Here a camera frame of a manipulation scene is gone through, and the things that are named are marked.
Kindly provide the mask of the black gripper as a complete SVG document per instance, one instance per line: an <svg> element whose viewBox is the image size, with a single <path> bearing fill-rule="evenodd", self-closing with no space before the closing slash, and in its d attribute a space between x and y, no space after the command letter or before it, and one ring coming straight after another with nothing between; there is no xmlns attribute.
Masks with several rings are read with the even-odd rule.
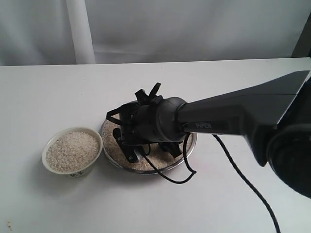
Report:
<svg viewBox="0 0 311 233"><path fill-rule="evenodd" d="M130 163L140 160L138 145L159 143L162 151L168 152L172 157L182 154L179 147L181 142L162 142L158 130L158 108L162 102L133 101L120 107L120 128L113 130L113 137Z"/></svg>

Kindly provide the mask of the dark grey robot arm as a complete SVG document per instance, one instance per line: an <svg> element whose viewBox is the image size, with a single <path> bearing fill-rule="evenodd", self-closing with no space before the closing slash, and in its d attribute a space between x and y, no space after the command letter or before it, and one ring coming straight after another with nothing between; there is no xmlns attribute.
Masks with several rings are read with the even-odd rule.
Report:
<svg viewBox="0 0 311 233"><path fill-rule="evenodd" d="M186 102L136 92L109 111L127 145L181 142L188 133L240 135L257 163L299 194L311 195L311 73L295 71L246 89Z"/></svg>

